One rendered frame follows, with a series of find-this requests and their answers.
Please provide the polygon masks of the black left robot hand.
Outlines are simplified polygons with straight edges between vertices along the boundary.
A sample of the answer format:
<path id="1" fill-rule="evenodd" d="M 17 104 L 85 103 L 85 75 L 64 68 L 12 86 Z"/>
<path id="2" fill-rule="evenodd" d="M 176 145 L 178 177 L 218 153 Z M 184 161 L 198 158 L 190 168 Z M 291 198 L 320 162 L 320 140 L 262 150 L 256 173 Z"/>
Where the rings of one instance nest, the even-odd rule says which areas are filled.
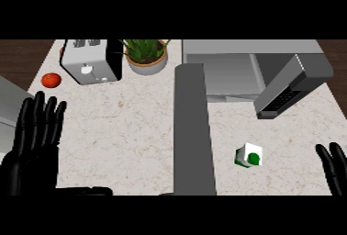
<path id="1" fill-rule="evenodd" d="M 45 92 L 23 103 L 12 150 L 0 163 L 0 196 L 111 196 L 108 187 L 58 188 L 58 152 L 67 102 Z"/>

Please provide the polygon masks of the silver toaster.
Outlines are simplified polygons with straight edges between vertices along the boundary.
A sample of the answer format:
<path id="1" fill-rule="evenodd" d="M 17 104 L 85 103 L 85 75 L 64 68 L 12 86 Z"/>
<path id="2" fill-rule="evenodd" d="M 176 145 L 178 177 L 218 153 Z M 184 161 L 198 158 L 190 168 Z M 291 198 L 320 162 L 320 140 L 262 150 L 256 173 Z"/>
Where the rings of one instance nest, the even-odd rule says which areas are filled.
<path id="1" fill-rule="evenodd" d="M 125 44 L 117 39 L 67 39 L 60 65 L 80 85 L 123 79 Z"/>

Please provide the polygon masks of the red tomato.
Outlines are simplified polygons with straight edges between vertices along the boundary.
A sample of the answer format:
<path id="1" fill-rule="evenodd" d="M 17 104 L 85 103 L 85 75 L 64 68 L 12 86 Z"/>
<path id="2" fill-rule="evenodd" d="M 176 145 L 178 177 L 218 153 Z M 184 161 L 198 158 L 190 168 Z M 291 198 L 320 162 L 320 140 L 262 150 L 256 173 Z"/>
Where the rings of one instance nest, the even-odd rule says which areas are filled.
<path id="1" fill-rule="evenodd" d="M 57 88 L 61 84 L 61 76 L 58 73 L 46 73 L 42 77 L 42 85 L 46 88 Z"/>

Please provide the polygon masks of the green potted plant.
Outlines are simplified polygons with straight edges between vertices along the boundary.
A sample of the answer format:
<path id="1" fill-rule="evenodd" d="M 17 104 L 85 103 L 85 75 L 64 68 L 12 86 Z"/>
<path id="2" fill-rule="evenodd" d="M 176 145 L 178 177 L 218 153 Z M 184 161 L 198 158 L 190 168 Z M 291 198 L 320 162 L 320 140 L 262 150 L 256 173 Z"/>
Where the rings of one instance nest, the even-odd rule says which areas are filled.
<path id="1" fill-rule="evenodd" d="M 123 55 L 132 71 L 139 75 L 154 75 L 162 72 L 169 61 L 170 40 L 122 39 Z"/>

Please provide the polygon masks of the white and green milk carton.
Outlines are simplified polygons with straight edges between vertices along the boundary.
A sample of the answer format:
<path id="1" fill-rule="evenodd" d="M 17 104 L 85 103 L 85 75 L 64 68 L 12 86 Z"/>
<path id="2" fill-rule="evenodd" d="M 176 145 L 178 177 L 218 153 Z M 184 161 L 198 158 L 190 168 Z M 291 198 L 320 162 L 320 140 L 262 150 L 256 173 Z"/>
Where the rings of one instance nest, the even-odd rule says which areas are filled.
<path id="1" fill-rule="evenodd" d="M 263 148 L 256 144 L 246 143 L 244 146 L 237 149 L 235 164 L 250 168 L 262 165 L 263 160 Z"/>

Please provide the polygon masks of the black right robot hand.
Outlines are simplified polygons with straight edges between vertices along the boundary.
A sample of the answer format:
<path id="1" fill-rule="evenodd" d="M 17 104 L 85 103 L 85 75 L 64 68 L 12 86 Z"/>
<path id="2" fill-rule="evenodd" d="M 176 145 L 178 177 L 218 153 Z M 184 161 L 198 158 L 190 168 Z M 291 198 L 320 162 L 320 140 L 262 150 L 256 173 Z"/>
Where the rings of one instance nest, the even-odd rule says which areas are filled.
<path id="1" fill-rule="evenodd" d="M 334 196 L 347 196 L 347 156 L 336 142 L 330 143 L 330 149 L 317 145 L 317 153 L 322 160 L 325 180 Z"/>

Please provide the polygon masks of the grey microwave door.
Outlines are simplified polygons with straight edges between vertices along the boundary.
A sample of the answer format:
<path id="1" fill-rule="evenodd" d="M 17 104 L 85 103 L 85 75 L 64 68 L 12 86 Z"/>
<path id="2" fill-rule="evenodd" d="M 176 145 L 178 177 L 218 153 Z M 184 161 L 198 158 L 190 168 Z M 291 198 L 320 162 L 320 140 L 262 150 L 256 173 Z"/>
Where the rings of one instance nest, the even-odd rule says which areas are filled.
<path id="1" fill-rule="evenodd" d="M 175 68 L 173 194 L 216 196 L 204 65 Z"/>

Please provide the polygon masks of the grey microwave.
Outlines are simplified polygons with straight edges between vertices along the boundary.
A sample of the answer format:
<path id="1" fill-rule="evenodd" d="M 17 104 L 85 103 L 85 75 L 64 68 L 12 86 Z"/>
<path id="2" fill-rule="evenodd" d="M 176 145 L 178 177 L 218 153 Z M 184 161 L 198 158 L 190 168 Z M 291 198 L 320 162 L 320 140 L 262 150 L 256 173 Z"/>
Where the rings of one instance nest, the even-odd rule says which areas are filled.
<path id="1" fill-rule="evenodd" d="M 182 62 L 200 65 L 207 101 L 252 102 L 277 118 L 334 77 L 315 39 L 185 39 Z"/>

